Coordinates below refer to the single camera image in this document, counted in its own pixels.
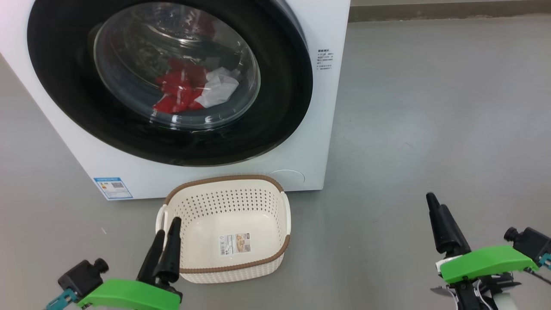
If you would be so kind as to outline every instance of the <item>laundry basket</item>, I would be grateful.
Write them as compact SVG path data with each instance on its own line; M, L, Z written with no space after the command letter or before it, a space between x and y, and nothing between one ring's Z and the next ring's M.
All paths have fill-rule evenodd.
M274 272L291 234L289 200L262 175L220 177L174 189L155 231L182 219L180 274L193 283L224 283Z

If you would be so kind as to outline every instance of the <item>blue label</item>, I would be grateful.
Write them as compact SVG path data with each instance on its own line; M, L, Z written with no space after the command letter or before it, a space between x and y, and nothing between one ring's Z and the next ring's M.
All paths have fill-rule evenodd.
M94 178L94 181L109 200L133 198L121 178Z

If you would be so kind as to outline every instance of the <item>washing machine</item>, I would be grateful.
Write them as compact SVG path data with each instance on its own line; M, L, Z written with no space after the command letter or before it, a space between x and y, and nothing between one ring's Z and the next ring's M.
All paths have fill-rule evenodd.
M349 5L1 1L0 53L108 200L235 174L320 190Z

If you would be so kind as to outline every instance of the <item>cable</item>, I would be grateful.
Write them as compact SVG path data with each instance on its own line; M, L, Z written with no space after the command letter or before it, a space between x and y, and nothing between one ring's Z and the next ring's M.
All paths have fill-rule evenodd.
M551 285L551 281L549 281L548 279L546 279L546 278L544 278L544 277L542 277L542 276L536 274L532 269L530 269L530 268L525 268L524 271L527 272L527 273L529 273L529 274L531 274L531 275L533 275L534 277L536 277L536 278L542 280L543 282L545 282L545 283Z

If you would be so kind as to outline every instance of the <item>wall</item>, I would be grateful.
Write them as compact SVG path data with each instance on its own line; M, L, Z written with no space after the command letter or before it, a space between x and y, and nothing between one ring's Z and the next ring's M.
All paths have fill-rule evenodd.
M421 3L444 3L444 2L474 2L474 1L497 1L497 0L352 0L352 6L382 6L385 4L421 4Z

